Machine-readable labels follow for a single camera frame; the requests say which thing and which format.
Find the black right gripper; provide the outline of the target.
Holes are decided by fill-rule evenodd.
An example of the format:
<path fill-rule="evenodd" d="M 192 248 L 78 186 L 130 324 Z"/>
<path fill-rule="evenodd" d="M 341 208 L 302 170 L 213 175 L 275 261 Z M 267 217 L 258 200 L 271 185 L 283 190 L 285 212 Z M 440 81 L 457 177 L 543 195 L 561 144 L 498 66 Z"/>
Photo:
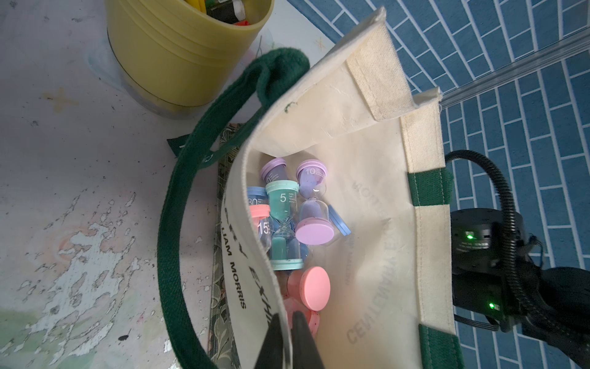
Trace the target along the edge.
<path fill-rule="evenodd" d="M 501 210 L 451 213 L 453 305 L 485 318 L 455 315 L 455 321 L 487 331 L 508 332 L 520 324 L 524 332 L 542 332 L 544 327 L 518 302 L 506 279 L 503 224 Z"/>

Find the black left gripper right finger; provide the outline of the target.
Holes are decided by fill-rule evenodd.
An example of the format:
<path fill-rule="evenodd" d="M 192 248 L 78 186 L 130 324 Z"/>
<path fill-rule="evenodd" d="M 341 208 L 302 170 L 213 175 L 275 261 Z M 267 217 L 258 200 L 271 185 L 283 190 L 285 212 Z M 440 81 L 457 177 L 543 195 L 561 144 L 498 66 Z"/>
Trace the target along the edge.
<path fill-rule="evenodd" d="M 325 369 L 307 319 L 300 311 L 293 313 L 291 337 L 294 369 Z"/>

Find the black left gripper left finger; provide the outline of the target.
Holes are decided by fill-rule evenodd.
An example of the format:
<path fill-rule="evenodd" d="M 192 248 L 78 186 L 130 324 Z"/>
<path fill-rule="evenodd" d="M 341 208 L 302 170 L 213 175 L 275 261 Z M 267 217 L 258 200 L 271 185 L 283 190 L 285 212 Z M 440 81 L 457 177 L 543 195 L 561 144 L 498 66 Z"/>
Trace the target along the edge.
<path fill-rule="evenodd" d="M 280 315 L 273 315 L 254 368 L 287 368 L 287 344 L 289 339 L 289 326 L 281 321 Z"/>

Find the large pink hourglass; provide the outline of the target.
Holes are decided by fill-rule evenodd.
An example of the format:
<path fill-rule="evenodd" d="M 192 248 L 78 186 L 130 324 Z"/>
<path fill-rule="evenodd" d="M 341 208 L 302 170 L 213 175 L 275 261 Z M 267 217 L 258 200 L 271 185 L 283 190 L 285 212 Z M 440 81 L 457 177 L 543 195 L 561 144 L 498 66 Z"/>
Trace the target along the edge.
<path fill-rule="evenodd" d="M 319 266 L 292 272 L 287 279 L 288 296 L 312 311 L 322 311 L 327 306 L 330 292 L 329 275 Z"/>

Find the cream canvas tote bag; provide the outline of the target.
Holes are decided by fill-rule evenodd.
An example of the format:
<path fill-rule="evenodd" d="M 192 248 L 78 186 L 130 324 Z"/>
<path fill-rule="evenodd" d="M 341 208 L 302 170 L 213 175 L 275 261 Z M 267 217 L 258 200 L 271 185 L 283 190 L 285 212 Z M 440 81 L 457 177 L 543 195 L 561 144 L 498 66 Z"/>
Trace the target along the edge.
<path fill-rule="evenodd" d="M 198 170 L 239 148 L 221 203 L 226 296 L 238 358 L 254 368 L 273 315 L 292 323 L 256 237 L 247 181 L 265 156 L 318 158 L 327 202 L 351 230 L 315 248 L 332 295 L 314 340 L 325 368 L 461 368 L 452 307 L 450 201 L 439 89 L 413 95 L 385 9 L 317 64 L 296 49 L 254 60 L 201 118 L 172 172 L 158 232 L 158 285 L 182 368 L 212 368 L 181 287 L 179 243 Z"/>

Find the green hourglass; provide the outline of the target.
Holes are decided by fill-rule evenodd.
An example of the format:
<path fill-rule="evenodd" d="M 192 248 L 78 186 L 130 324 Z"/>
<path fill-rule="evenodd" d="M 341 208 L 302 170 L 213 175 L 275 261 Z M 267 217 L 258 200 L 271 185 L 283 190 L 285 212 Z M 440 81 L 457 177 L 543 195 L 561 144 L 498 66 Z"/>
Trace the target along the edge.
<path fill-rule="evenodd" d="M 271 246 L 268 252 L 275 272 L 302 269 L 301 244 L 296 238 L 298 222 L 299 184 L 291 180 L 272 181 L 266 185 L 272 227 Z"/>

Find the purple hourglass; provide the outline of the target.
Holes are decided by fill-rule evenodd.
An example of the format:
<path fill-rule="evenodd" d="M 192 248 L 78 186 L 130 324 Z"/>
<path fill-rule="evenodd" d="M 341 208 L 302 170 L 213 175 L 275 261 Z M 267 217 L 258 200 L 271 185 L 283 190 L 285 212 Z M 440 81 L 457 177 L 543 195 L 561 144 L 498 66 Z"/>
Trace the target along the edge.
<path fill-rule="evenodd" d="M 261 169 L 261 178 L 265 184 L 273 181 L 288 180 L 287 163 L 283 158 L 274 158 Z"/>
<path fill-rule="evenodd" d="M 317 159 L 302 161 L 296 177 L 303 198 L 295 235 L 299 242 L 316 246 L 329 243 L 334 237 L 328 205 L 322 200 L 326 192 L 327 167 Z"/>

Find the small pink hourglass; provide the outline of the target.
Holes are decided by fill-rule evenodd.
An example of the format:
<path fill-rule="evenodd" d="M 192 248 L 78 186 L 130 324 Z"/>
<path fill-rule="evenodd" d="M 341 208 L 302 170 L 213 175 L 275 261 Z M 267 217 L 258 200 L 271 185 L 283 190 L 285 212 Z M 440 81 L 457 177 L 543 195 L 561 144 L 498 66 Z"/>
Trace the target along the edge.
<path fill-rule="evenodd" d="M 268 252 L 271 248 L 272 229 L 270 224 L 270 206 L 268 204 L 254 204 L 250 206 L 253 224 L 258 232 L 263 249 Z"/>

